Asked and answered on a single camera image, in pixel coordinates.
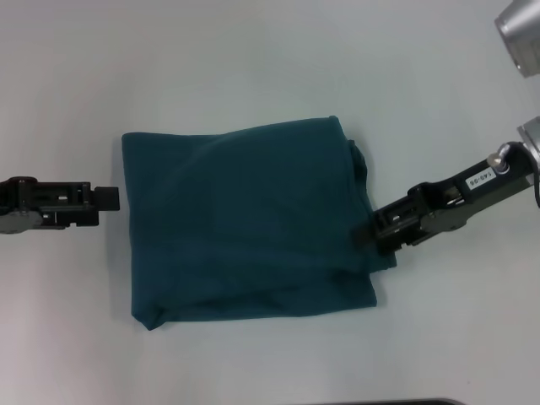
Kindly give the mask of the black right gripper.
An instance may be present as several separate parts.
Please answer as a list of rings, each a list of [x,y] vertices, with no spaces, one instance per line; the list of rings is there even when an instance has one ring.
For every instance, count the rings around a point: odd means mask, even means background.
[[[417,185],[410,195],[375,210],[366,224],[354,228],[353,243],[390,255],[404,246],[417,246],[438,234],[459,230],[475,214],[529,187],[540,208],[540,168],[532,153],[512,150],[507,162],[507,173],[484,183],[470,184],[489,168],[483,161],[446,180]]]

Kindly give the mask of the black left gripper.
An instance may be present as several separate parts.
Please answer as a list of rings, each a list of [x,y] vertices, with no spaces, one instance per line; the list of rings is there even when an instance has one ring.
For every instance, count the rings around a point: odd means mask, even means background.
[[[89,182],[38,182],[34,177],[0,181],[0,235],[28,230],[96,227],[101,212],[120,210],[117,187]]]

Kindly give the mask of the teal blue FREE print T-shirt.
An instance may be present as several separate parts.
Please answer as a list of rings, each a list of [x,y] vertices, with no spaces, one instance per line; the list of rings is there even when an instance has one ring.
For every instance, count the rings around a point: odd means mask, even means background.
[[[374,307],[393,255],[369,224],[365,159],[335,116],[221,135],[127,133],[132,316],[167,322]]]

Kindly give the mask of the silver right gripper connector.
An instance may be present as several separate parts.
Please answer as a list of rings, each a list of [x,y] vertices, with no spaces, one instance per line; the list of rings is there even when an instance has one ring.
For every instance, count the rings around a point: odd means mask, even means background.
[[[510,170],[507,156],[512,150],[520,149],[523,146],[519,142],[503,143],[496,152],[490,154],[486,159],[487,165],[498,175],[503,175]]]

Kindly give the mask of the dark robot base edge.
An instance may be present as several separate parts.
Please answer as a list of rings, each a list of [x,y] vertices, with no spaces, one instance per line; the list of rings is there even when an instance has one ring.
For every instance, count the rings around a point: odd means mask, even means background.
[[[363,405],[465,405],[452,399],[446,398],[425,398],[425,399],[407,399],[407,400],[391,400],[366,402]]]

